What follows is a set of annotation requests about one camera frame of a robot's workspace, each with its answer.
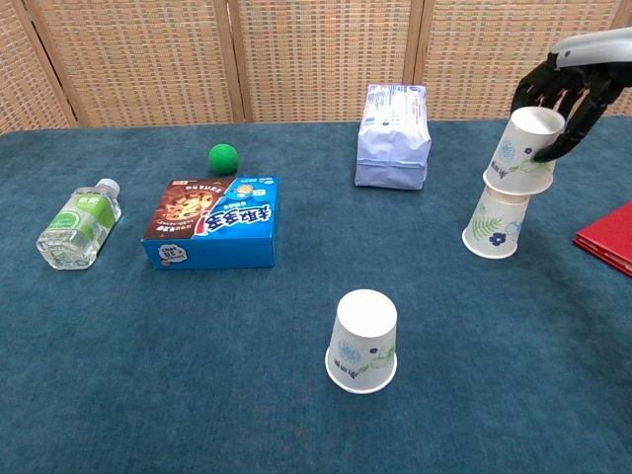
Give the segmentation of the black and silver right hand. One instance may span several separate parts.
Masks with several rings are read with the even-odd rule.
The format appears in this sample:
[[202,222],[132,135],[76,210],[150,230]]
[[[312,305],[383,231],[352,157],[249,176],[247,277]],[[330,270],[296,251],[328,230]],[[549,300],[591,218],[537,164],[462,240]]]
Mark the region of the black and silver right hand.
[[632,87],[632,26],[582,34],[551,46],[547,58],[526,74],[513,94],[511,110],[555,108],[564,131],[532,160],[547,163],[570,153],[607,107]]

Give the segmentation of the white paper cup flower print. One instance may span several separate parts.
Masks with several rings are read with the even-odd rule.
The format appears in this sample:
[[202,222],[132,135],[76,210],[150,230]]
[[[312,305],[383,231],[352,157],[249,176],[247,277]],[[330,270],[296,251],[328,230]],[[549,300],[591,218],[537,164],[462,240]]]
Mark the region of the white paper cup flower print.
[[397,321],[396,306],[385,294],[365,288],[345,294],[325,352],[330,379],[358,395],[385,388],[398,367]]
[[546,191],[553,183],[555,163],[537,163],[533,157],[552,144],[565,125],[564,117],[551,109],[522,107],[513,111],[483,174],[485,184],[511,196]]

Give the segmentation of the white paper cup fern print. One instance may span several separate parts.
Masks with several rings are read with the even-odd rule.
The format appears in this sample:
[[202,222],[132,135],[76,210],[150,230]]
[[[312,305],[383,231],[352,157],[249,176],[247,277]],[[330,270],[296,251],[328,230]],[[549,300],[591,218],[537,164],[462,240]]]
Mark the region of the white paper cup fern print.
[[517,250],[517,241],[530,196],[513,196],[485,187],[462,232],[464,246],[486,259],[504,259]]

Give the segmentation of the red book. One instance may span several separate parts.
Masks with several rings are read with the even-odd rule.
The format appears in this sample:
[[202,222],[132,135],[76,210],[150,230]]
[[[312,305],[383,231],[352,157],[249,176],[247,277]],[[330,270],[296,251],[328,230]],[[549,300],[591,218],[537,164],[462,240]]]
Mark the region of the red book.
[[578,231],[573,243],[632,277],[632,200]]

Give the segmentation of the pale purple tissue pack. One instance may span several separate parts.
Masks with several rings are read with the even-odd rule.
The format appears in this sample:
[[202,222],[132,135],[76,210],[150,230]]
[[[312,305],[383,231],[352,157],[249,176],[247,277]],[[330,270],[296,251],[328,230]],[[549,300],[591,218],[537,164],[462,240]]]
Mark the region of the pale purple tissue pack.
[[355,184],[417,191],[432,139],[423,85],[370,84],[357,134]]

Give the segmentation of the woven wooden folding screen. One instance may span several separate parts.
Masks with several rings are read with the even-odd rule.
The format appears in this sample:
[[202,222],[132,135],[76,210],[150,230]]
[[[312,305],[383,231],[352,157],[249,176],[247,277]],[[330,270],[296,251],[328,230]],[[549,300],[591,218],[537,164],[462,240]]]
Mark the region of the woven wooden folding screen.
[[500,119],[552,44],[632,0],[0,0],[0,134],[355,121],[371,83]]

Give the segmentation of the green ball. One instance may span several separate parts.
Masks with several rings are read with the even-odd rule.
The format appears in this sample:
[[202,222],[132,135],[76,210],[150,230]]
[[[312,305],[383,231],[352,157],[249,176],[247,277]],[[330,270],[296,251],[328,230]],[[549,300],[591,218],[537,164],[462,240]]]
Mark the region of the green ball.
[[237,150],[230,144],[218,143],[208,152],[208,164],[214,173],[227,175],[237,171],[239,166],[239,155]]

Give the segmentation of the blue cookie box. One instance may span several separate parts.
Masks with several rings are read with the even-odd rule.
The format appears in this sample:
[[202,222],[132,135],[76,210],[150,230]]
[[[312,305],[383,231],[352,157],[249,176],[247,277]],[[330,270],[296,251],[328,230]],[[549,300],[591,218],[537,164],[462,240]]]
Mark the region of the blue cookie box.
[[170,181],[141,239],[151,266],[273,267],[277,190],[275,175]]

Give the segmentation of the teal table cloth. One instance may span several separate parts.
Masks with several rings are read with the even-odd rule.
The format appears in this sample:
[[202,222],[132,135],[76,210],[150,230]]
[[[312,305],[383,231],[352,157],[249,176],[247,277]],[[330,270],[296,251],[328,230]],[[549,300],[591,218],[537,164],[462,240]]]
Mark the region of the teal table cloth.
[[[353,122],[0,135],[0,474],[632,474],[632,278],[572,242],[632,200],[632,118],[557,163],[492,261],[461,233],[504,127],[433,122],[416,193],[355,186]],[[155,205],[220,142],[278,176],[275,266],[153,270]],[[104,178],[96,261],[52,268],[40,234]],[[324,363],[362,288],[398,313],[366,395]]]

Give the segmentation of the clear plastic bottle green label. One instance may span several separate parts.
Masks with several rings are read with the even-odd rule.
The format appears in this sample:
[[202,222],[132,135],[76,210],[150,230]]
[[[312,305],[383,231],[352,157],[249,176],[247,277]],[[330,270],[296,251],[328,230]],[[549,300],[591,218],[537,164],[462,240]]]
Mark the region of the clear plastic bottle green label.
[[86,270],[119,221],[119,184],[101,179],[77,188],[37,240],[37,248],[56,270]]

